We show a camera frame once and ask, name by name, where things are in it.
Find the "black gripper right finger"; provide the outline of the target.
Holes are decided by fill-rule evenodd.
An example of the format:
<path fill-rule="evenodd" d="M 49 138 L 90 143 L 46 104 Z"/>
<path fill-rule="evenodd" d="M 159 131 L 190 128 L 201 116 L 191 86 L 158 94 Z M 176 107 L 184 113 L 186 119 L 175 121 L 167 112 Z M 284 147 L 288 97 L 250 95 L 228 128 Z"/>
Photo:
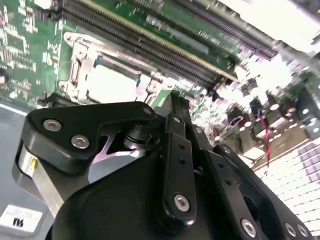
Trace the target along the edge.
<path fill-rule="evenodd" d="M 196 166 L 203 171 L 226 217 L 231 240 L 311 240 L 306 225 L 225 144 L 211 146 L 203 130 L 191 123 L 188 100 L 179 98 L 187 136 L 195 148 Z"/>

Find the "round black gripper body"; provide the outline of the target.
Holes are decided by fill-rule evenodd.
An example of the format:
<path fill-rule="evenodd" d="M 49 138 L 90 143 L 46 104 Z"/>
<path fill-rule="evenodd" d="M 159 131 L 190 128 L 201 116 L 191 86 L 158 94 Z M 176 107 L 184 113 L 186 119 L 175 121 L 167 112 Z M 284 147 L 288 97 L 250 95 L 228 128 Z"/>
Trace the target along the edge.
<path fill-rule="evenodd" d="M 159 152 L 75 192 L 59 210 L 51 238 L 230 240 L 187 133 L 167 132 Z"/>

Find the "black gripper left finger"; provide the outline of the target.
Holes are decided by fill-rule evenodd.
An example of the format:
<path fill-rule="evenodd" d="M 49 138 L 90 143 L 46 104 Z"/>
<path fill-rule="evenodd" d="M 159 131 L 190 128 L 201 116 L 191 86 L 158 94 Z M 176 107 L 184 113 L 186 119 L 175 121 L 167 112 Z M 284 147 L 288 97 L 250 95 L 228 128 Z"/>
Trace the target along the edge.
<path fill-rule="evenodd" d="M 158 153 L 165 134 L 185 135 L 181 98 L 171 93 L 164 109 L 143 102 L 43 108 L 25 119 L 16 164 L 55 219 L 79 190 L 134 161 Z"/>

